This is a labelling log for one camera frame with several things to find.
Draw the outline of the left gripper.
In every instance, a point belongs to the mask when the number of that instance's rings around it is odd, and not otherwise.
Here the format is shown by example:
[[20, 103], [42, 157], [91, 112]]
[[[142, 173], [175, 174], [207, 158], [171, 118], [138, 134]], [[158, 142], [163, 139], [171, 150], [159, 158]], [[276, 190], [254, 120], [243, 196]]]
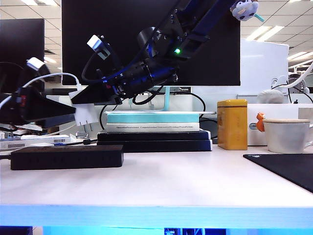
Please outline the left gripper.
[[9, 101], [9, 122], [30, 123], [50, 128], [75, 121], [76, 109], [43, 97], [33, 87], [20, 87]]

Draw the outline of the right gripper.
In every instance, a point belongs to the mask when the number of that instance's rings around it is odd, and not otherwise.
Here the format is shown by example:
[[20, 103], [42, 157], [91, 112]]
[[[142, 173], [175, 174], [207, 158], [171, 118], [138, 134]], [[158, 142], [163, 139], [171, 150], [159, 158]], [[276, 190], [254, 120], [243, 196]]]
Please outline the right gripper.
[[100, 69], [96, 70], [100, 84], [91, 84], [71, 98], [73, 104], [120, 105], [121, 98], [130, 98], [122, 76], [108, 79]]

